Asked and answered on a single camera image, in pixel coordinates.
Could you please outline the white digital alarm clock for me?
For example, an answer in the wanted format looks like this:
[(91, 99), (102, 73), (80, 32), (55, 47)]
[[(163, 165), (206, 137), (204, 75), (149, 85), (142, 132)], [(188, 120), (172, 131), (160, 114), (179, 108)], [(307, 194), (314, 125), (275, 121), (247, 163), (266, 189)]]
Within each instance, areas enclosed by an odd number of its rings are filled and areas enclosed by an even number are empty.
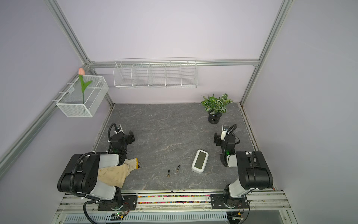
[(198, 149), (194, 157), (191, 170), (195, 173), (202, 174), (208, 162), (208, 152)]

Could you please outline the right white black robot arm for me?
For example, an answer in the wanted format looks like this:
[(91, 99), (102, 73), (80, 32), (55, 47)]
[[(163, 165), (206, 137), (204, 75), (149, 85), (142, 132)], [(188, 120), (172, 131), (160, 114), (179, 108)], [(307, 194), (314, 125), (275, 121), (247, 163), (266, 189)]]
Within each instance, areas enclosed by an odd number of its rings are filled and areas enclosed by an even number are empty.
[(235, 150), (240, 143), (234, 134), (236, 128), (236, 124), (223, 125), (221, 134), (214, 134), (213, 142), (222, 149), (221, 163), (227, 168), (236, 168), (238, 179), (226, 185), (222, 194), (210, 195), (212, 209), (247, 209), (247, 194), (273, 187), (273, 176), (262, 152)]

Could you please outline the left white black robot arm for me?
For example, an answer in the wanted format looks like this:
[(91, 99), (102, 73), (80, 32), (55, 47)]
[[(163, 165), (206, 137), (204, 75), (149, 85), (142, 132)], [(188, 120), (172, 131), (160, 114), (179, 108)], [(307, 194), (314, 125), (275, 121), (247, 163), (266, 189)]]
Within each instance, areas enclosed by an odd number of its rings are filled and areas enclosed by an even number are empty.
[(133, 211), (137, 196), (124, 196), (121, 189), (129, 174), (140, 167), (138, 158), (127, 158), (128, 145), (135, 142), (134, 133), (126, 134), (121, 125), (113, 123), (107, 134), (108, 150), (73, 155), (57, 189), (98, 203), (100, 211)]

